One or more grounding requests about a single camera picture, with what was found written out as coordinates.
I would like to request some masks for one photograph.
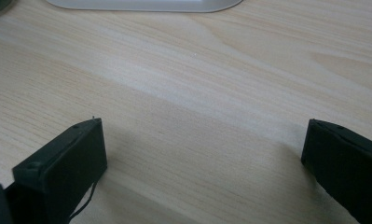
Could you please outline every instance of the black cable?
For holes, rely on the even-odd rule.
[[[77,211],[75,211],[71,216],[69,216],[69,219],[67,219],[67,223],[70,223],[70,221],[75,217],[77,216],[78,214],[80,214],[84,208],[87,207],[87,205],[90,203],[90,200],[92,200],[92,195],[93,195],[93,192],[95,191],[95,188],[96,188],[96,185],[98,184],[98,182],[94,182],[92,184],[92,190],[90,191],[90,197],[87,199],[87,201],[83,204],[83,206],[81,206]]]

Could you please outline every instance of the wooden desk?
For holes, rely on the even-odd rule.
[[[356,223],[300,163],[312,118],[372,140],[372,0],[208,14],[0,16],[0,182],[103,119],[109,169],[73,223]]]

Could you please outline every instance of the white monitor stand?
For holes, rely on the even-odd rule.
[[[96,10],[213,12],[242,0],[47,0],[57,7]]]

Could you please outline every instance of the desk surface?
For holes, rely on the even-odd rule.
[[[300,155],[312,118],[372,140],[372,0],[17,1],[0,16],[0,182],[92,116],[109,168],[73,223],[356,223]]]

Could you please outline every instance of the black plastic casing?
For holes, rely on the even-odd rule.
[[[353,217],[372,224],[372,141],[311,119],[301,161]]]

